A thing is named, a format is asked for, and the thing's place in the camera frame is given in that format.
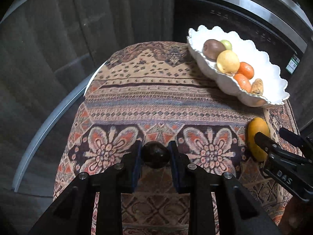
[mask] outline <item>white fruit bowl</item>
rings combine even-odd
[[[209,39],[231,42],[239,61],[247,62],[254,69],[255,75],[250,79],[250,83],[252,84],[256,79],[262,79],[263,96],[242,90],[232,76],[219,72],[216,62],[206,59],[202,53],[202,48],[204,42]],[[284,105],[284,101],[289,98],[289,93],[285,91],[288,82],[280,77],[281,69],[277,65],[271,64],[269,55],[264,51],[257,50],[253,41],[242,40],[236,32],[225,33],[219,26],[209,30],[202,25],[198,27],[197,31],[192,28],[189,29],[187,41],[189,51],[197,61],[202,73],[214,80],[224,93],[237,96],[243,104],[250,107],[274,109]]]

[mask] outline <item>green lime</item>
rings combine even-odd
[[[221,40],[221,43],[223,43],[227,50],[233,50],[233,46],[228,40]]]

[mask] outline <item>dark round fruit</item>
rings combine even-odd
[[[226,48],[220,41],[217,40],[207,40],[203,45],[202,53],[207,59],[216,61],[220,53],[225,51]]]
[[[150,141],[142,147],[141,159],[147,166],[159,169],[169,162],[170,153],[161,143]]]

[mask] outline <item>floor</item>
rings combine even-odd
[[[80,97],[44,139],[26,170],[18,193],[0,189],[2,190],[0,195],[3,195],[0,197],[0,217],[3,215],[7,220],[0,221],[0,230],[9,227],[10,234],[27,234],[52,203],[56,171],[75,114],[83,101],[84,97]]]

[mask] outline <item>metal screw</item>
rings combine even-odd
[[[115,169],[122,169],[123,167],[124,167],[123,163],[118,163],[118,164],[114,165]]]
[[[195,164],[188,164],[187,167],[188,167],[188,169],[192,169],[192,170],[197,168],[197,166]]]
[[[233,177],[233,174],[231,174],[230,172],[226,171],[224,172],[223,176],[227,179],[231,179]]]
[[[78,174],[79,179],[85,179],[88,177],[88,173],[87,172],[81,172]]]

